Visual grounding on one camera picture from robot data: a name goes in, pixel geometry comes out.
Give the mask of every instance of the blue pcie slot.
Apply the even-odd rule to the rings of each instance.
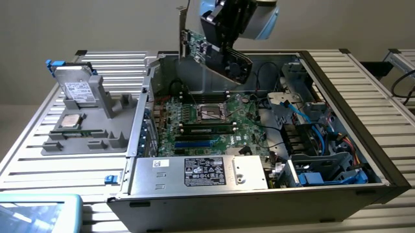
[[[212,143],[207,142],[176,142],[175,148],[211,147]]]

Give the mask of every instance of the white wall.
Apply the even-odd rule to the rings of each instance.
[[[45,59],[77,50],[176,50],[178,10],[187,0],[1,0],[0,103],[39,104],[55,81]],[[279,0],[266,41],[238,49],[348,48],[379,60],[387,48],[415,48],[415,0]],[[188,27],[199,28],[199,0]]]

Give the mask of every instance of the metal rack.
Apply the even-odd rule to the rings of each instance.
[[[391,98],[388,90],[351,54],[339,50],[310,50],[310,53],[398,169],[415,186],[414,115]],[[138,96],[147,75],[146,57],[147,52],[88,52],[76,60],[92,63],[98,73],[104,76],[104,87],[112,95],[130,92]],[[77,193],[84,201],[83,232],[127,233],[126,226],[104,202],[106,197],[120,190],[119,185],[104,185],[104,177],[123,172],[126,153],[40,154],[45,134],[64,110],[63,97],[56,85],[0,164],[0,191]],[[332,231],[414,232],[415,189],[384,205],[368,206],[342,223],[223,230],[228,233]]]
[[[411,70],[415,70],[415,50],[391,49],[383,61],[390,62],[406,74]],[[406,106],[408,109],[415,110],[415,98],[410,98]]]

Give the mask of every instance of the warning label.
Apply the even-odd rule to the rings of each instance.
[[[77,103],[95,103],[95,97],[87,82],[65,83],[72,99]]]
[[[226,185],[223,158],[184,159],[184,184],[188,187]]]

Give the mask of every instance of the screen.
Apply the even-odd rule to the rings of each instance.
[[[52,232],[63,206],[63,203],[0,203],[1,232]]]

